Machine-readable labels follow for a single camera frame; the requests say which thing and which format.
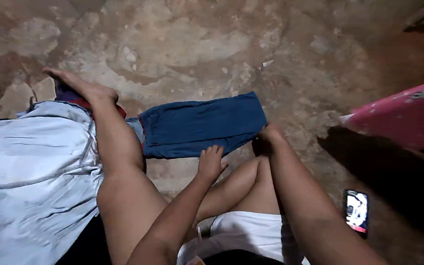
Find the phone screen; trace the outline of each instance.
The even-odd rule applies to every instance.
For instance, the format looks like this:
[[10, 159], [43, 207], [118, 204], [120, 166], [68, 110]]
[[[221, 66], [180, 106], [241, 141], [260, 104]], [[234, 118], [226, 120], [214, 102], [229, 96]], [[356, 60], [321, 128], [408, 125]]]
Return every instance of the phone screen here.
[[346, 196], [346, 223], [360, 233], [368, 231], [368, 196], [348, 190]]

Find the concrete floor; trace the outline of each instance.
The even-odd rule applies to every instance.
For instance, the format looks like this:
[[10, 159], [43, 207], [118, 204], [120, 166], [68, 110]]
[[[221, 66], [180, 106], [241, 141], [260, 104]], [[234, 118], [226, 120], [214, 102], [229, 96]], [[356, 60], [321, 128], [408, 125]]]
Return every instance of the concrete floor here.
[[[0, 98], [11, 85], [37, 84], [43, 66], [115, 88], [128, 117], [255, 91], [337, 205], [344, 189], [369, 194], [368, 243], [392, 264], [424, 264], [424, 235], [317, 143], [351, 108], [424, 83], [424, 33], [400, 33], [423, 4], [0, 0]], [[16, 96], [28, 102], [26, 93]], [[234, 151], [224, 175], [251, 157], [250, 144]], [[197, 159], [147, 161], [147, 175], [169, 198], [196, 172]]]

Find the garment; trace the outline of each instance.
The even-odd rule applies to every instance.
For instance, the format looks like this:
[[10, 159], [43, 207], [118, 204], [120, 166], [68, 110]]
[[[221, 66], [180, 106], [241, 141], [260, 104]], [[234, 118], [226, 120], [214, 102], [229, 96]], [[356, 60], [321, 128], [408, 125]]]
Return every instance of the garment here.
[[255, 253], [246, 250], [224, 251], [205, 258], [203, 262], [205, 265], [284, 265], [283, 262], [265, 256], [256, 255]]
[[384, 136], [402, 147], [424, 149], [424, 85], [369, 103], [341, 117], [357, 132]]
[[211, 101], [174, 102], [139, 115], [144, 128], [143, 154], [156, 158], [199, 157], [214, 144], [224, 155], [249, 142], [266, 124], [254, 92]]
[[54, 264], [92, 217], [102, 182], [89, 113], [45, 101], [0, 121], [0, 264]]
[[138, 140], [143, 144], [143, 142], [145, 142], [145, 135], [143, 134], [142, 123], [140, 123], [139, 119], [137, 117], [133, 117], [128, 118], [125, 121], [130, 127], [132, 127], [132, 129], [135, 131], [135, 134], [137, 135]]
[[214, 220], [210, 238], [195, 238], [181, 247], [177, 264], [184, 265], [194, 256], [204, 260], [228, 250], [246, 250], [286, 264], [306, 262], [285, 216], [228, 212]]

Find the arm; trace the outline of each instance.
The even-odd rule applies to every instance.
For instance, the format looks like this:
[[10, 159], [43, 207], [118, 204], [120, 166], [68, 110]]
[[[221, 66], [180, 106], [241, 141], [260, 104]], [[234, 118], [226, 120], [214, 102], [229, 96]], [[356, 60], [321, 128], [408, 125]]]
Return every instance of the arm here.
[[196, 177], [156, 218], [133, 250], [128, 264], [176, 264], [178, 251], [205, 194], [227, 166], [220, 164], [223, 150], [214, 145], [202, 151]]
[[281, 129], [268, 125], [271, 173], [300, 246], [312, 265], [383, 265], [385, 262], [345, 223], [331, 198], [312, 178]]

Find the black cloth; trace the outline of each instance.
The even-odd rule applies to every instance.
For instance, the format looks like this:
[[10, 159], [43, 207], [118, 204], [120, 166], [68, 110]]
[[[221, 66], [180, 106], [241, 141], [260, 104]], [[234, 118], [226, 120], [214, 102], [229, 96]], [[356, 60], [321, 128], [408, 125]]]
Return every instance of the black cloth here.
[[205, 265], [283, 265], [284, 263], [246, 250], [228, 250], [203, 259]]

